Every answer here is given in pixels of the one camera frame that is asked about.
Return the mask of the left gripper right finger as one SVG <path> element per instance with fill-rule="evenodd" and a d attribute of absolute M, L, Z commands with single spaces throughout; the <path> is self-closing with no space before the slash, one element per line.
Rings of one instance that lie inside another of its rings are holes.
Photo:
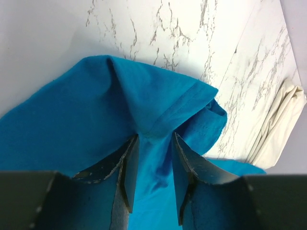
<path fill-rule="evenodd" d="M 229 183 L 238 178 L 202 157 L 177 134 L 172 134 L 172 166 L 175 186 L 177 219 L 183 229 L 188 226 L 184 212 L 198 185 Z"/>

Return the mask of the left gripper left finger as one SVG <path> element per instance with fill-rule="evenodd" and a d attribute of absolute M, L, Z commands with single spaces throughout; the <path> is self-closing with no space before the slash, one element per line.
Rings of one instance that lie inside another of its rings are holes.
<path fill-rule="evenodd" d="M 73 180 L 90 186 L 89 207 L 82 218 L 87 230 L 126 230 L 133 210 L 139 162 L 138 135 Z"/>

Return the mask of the blue t-shirt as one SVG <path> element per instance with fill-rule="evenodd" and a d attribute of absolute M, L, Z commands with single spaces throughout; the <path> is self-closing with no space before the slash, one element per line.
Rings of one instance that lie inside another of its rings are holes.
<path fill-rule="evenodd" d="M 85 230 L 90 186 L 78 172 L 139 136 L 139 162 L 127 230 L 260 230 L 245 176 L 263 170 L 209 160 L 238 176 L 197 186 L 178 224 L 172 134 L 202 155 L 227 122 L 217 89 L 194 78 L 111 57 L 86 57 L 0 120 L 0 227 Z"/>

